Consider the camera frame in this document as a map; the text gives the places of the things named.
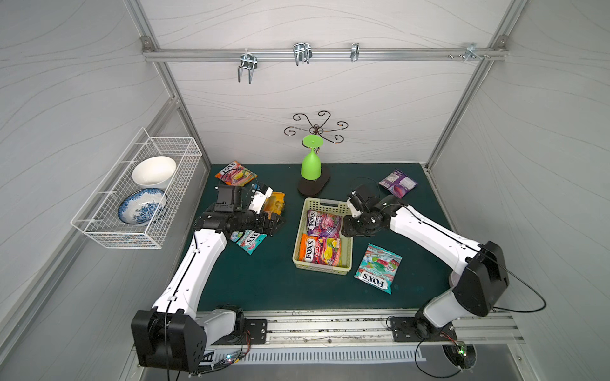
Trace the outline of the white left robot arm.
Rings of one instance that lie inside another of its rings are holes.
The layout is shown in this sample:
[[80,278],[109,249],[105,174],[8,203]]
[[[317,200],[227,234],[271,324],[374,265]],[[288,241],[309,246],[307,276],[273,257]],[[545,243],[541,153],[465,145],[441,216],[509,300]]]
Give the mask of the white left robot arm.
[[150,309],[136,312],[131,322],[139,365],[197,374],[203,372],[200,364],[209,345],[223,338],[246,342],[247,323],[241,308],[222,306],[198,317],[200,298],[232,233],[252,230],[273,236],[284,223],[278,214],[251,210],[203,213],[168,287]]

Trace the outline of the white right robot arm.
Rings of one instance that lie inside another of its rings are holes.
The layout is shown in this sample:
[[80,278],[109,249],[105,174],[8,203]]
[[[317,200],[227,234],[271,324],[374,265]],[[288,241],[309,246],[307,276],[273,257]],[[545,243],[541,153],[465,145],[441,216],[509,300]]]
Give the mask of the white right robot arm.
[[473,315],[485,317],[509,285],[500,246],[480,244],[459,236],[425,217],[394,195],[378,198],[362,185],[349,193],[349,214],[343,219],[346,237],[372,237],[381,230],[408,238],[446,265],[457,283],[422,306],[413,327],[420,338],[432,338],[454,320]]

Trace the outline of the purple Fox's Berries bag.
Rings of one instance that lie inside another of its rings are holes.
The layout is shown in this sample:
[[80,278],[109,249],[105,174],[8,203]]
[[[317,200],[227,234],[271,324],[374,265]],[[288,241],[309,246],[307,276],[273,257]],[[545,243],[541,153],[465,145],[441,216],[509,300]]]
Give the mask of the purple Fox's Berries bag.
[[306,233],[310,237],[339,238],[342,217],[320,211],[309,210],[306,218]]

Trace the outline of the pale green plastic basket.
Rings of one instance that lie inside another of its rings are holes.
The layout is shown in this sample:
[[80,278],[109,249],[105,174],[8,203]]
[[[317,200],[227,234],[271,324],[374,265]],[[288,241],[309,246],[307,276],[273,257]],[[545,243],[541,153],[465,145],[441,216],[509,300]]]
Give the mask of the pale green plastic basket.
[[292,261],[299,269],[345,276],[352,267],[353,240],[342,235],[347,203],[306,198]]

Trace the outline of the orange Fox's Fruits bag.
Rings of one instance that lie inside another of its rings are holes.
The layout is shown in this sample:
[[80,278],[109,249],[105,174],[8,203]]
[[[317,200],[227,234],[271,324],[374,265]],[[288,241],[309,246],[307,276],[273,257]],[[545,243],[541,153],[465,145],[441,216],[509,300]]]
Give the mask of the orange Fox's Fruits bag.
[[341,240],[303,234],[298,260],[310,264],[337,266],[341,256]]

